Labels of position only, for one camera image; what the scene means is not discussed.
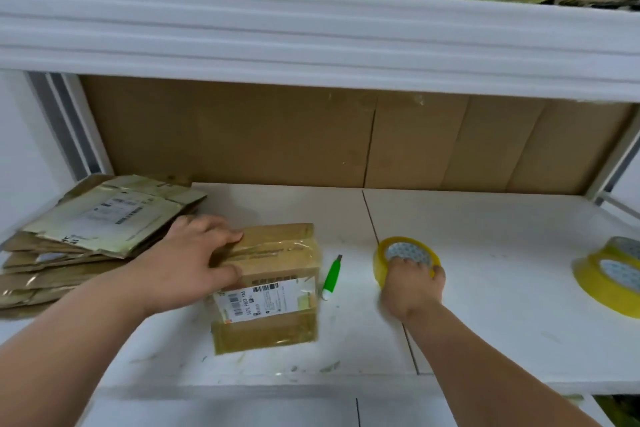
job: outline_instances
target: yellow tape roll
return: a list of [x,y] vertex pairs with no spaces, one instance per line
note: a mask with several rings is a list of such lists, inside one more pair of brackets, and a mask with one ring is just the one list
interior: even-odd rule
[[387,238],[380,242],[373,256],[373,275],[378,284],[380,284],[380,288],[385,286],[389,260],[393,257],[412,259],[413,261],[422,262],[432,267],[440,265],[438,255],[418,240],[406,237]]
[[631,253],[634,250],[640,251],[640,242],[614,237],[600,252],[580,261],[573,275],[596,301],[640,319],[640,261]]

